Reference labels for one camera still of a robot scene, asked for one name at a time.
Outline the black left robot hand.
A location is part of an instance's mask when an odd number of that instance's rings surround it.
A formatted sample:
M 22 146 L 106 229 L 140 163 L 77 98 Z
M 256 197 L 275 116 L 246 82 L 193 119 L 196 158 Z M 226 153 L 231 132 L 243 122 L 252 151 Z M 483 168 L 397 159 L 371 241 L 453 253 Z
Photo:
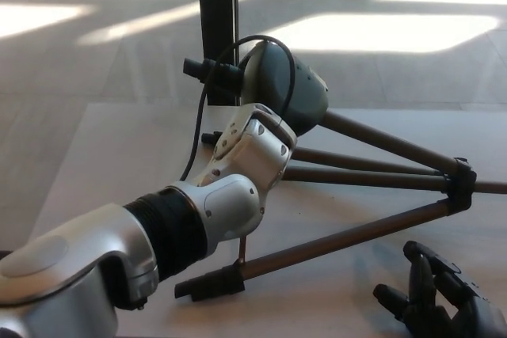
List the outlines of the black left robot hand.
M 248 53 L 241 91 L 241 103 L 260 103 L 273 110 L 301 136 L 315 127 L 328 109 L 327 85 L 297 57 L 292 98 L 285 113 L 291 70 L 284 50 L 268 42 L 257 43 Z

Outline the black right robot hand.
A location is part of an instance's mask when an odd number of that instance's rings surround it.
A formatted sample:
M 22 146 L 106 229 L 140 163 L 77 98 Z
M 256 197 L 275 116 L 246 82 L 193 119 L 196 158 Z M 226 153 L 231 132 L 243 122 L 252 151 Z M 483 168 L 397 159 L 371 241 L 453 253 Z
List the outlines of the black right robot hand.
M 412 337 L 505 337 L 502 311 L 483 295 L 475 281 L 429 247 L 408 241 L 407 294 L 386 284 L 373 295 Z

